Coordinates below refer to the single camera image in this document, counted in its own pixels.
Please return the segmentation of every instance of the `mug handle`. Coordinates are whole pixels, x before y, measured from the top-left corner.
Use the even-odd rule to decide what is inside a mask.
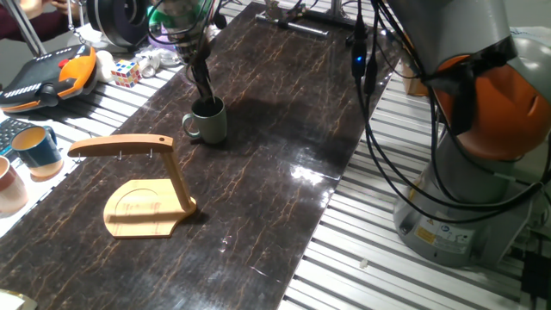
[[[44,126],[44,129],[46,129],[50,133],[50,136],[52,136],[53,143],[55,143],[55,145],[57,145],[58,144],[58,138],[56,137],[55,132],[53,131],[53,128],[51,128],[49,126]]]
[[[197,131],[196,133],[191,133],[186,127],[186,121],[191,119],[193,119],[193,115],[191,113],[187,113],[186,115],[183,116],[182,118],[183,131],[191,138],[194,138],[194,139],[199,138],[201,137],[201,133],[199,133],[199,131]]]

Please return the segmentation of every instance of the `rubik's cube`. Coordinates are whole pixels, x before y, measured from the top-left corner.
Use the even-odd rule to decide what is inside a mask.
[[[120,60],[115,69],[111,71],[115,84],[124,87],[134,87],[141,79],[139,65],[126,60]]]

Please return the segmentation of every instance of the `coffee mug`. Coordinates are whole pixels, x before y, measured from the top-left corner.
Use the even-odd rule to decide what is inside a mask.
[[[206,143],[219,143],[227,135],[226,107],[222,99],[199,99],[191,105],[191,112],[182,119],[183,131],[191,138],[202,138]],[[193,120],[199,131],[191,133],[186,121]]]
[[[0,213],[12,213],[28,201],[25,184],[9,160],[0,156]]]
[[[38,178],[55,176],[63,167],[55,132],[49,126],[21,130],[11,140],[11,148]]]

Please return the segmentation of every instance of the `blue mug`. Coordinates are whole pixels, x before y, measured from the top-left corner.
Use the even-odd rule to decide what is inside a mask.
[[[16,133],[10,145],[38,178],[53,177],[63,168],[55,132],[49,126],[32,126]]]

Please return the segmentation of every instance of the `black marble surface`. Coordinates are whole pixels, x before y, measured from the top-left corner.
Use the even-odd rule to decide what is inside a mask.
[[[87,158],[0,239],[0,288],[45,309],[273,309],[362,132],[349,31],[323,40],[256,22],[250,5],[208,60],[228,138],[191,144],[181,120],[198,97],[182,72],[119,133],[175,138],[200,212],[171,239],[116,240],[102,213],[130,179],[167,178],[160,158]],[[381,42],[387,56],[395,54]],[[376,101],[389,73],[380,62]]]

